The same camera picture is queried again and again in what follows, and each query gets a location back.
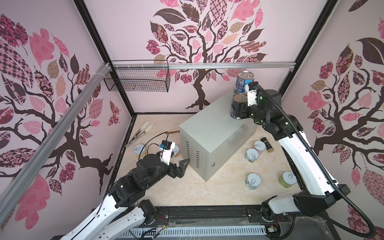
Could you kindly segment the dark grey tin can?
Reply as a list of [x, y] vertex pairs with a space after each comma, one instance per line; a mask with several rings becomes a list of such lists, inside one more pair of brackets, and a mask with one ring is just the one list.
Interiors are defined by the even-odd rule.
[[244, 94], [233, 95], [231, 103], [230, 116], [233, 119], [240, 120], [247, 118], [248, 97]]

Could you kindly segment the blue label tin can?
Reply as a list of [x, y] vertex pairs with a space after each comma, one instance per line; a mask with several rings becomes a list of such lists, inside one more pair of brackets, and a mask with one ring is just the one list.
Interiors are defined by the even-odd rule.
[[246, 86], [254, 80], [254, 74], [250, 71], [241, 71], [238, 73], [234, 93], [245, 94]]

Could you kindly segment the teal label white-lid can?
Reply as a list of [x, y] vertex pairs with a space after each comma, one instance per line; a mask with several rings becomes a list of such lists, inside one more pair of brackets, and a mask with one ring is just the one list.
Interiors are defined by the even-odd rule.
[[247, 149], [244, 159], [248, 163], [254, 163], [259, 157], [259, 152], [256, 149]]

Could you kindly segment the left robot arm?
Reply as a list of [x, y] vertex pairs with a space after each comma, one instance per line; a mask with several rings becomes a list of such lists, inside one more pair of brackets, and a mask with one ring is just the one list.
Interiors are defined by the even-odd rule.
[[77, 227], [62, 236], [63, 240], [114, 240], [121, 234], [142, 224], [151, 224], [157, 210], [145, 200], [146, 190], [165, 176], [182, 178], [190, 159], [178, 165], [161, 161], [156, 154], [137, 161], [136, 168], [113, 185], [102, 203]]

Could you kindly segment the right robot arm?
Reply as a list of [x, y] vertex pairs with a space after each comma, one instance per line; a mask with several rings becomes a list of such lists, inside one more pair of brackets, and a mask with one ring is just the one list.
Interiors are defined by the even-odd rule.
[[[377, 234], [369, 217], [349, 198], [350, 189], [341, 185], [325, 168], [309, 144], [302, 126], [294, 116], [281, 107], [282, 96], [274, 90], [264, 90], [258, 83], [246, 87], [247, 117], [270, 133], [281, 145], [287, 160], [299, 181], [300, 192], [282, 197], [271, 197], [262, 203], [261, 213], [266, 221], [280, 214], [301, 213], [307, 217], [319, 216], [333, 225], [361, 238], [371, 239]], [[338, 200], [344, 200], [366, 223], [367, 233], [358, 232], [326, 216], [324, 213]]]

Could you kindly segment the orange label white-lid can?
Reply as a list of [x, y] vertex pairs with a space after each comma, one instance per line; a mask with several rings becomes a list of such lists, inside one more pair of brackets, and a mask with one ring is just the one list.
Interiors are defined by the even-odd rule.
[[172, 158], [174, 159], [178, 158], [179, 154], [180, 154], [180, 148], [178, 145], [175, 145], [175, 147], [173, 148]]

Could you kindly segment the pink small white-lid can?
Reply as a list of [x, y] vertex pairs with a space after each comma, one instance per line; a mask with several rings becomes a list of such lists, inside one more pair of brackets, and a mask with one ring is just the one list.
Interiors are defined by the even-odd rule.
[[259, 155], [261, 155], [266, 149], [266, 144], [262, 141], [255, 141], [254, 143], [254, 149], [257, 150]]

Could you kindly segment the dark spice jar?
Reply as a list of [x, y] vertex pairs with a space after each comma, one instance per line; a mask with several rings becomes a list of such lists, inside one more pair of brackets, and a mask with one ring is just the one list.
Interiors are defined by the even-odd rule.
[[266, 151], [268, 153], [272, 153], [274, 151], [274, 148], [266, 137], [261, 138], [261, 141], [266, 145]]

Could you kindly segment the grey metal cabinet box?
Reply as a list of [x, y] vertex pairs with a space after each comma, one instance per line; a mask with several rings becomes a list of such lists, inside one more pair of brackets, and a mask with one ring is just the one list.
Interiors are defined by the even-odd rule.
[[234, 119], [232, 103], [248, 106], [247, 96], [228, 92], [180, 124], [183, 156], [208, 181], [256, 132], [251, 119]]

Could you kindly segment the yellow label white-lid can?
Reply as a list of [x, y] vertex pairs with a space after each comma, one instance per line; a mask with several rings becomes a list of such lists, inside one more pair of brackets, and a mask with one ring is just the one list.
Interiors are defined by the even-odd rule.
[[138, 144], [134, 147], [134, 154], [137, 158], [143, 158], [147, 155], [147, 149], [143, 144]]

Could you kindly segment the light blue white-lid can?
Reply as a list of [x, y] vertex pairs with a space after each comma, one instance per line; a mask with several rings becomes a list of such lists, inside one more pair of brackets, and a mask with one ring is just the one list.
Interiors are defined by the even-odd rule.
[[256, 190], [262, 184], [262, 179], [259, 175], [251, 173], [246, 178], [246, 187], [250, 190]]

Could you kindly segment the green label white-lid can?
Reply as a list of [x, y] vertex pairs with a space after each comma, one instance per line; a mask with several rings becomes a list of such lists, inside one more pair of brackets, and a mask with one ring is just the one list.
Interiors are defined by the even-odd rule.
[[297, 183], [297, 177], [291, 172], [284, 172], [278, 178], [279, 184], [283, 188], [291, 188]]

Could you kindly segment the aluminium horizontal rail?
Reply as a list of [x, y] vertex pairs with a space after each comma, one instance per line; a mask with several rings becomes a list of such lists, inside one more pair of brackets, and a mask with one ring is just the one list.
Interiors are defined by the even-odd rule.
[[293, 69], [295, 62], [258, 62], [258, 63], [177, 63], [177, 64], [132, 64], [113, 63], [118, 69], [122, 68], [166, 68], [169, 70], [198, 70], [198, 69]]

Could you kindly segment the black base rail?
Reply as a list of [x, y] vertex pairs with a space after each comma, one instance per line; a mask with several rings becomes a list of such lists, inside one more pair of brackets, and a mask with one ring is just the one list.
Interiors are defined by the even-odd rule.
[[[331, 224], [321, 218], [301, 214], [282, 214], [267, 222], [260, 206], [192, 206], [155, 207], [157, 215], [151, 224], [135, 228], [264, 226], [266, 240], [338, 240], [340, 236]], [[249, 238], [251, 236], [213, 237]]]

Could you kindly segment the aluminium diagonal rail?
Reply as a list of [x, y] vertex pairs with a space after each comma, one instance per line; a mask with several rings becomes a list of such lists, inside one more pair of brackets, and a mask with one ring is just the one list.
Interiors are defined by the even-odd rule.
[[48, 160], [53, 150], [59, 144], [72, 122], [74, 122], [75, 118], [79, 115], [82, 107], [85, 106], [94, 90], [110, 71], [110, 63], [103, 63], [99, 67], [91, 77], [89, 83], [83, 88], [81, 94], [79, 94], [77, 99], [53, 128], [52, 132], [47, 136], [43, 143], [40, 144], [31, 159], [7, 187], [1, 196], [1, 224], [3, 224], [11, 214], [12, 210], [35, 179], [35, 176], [39, 173], [44, 163]]

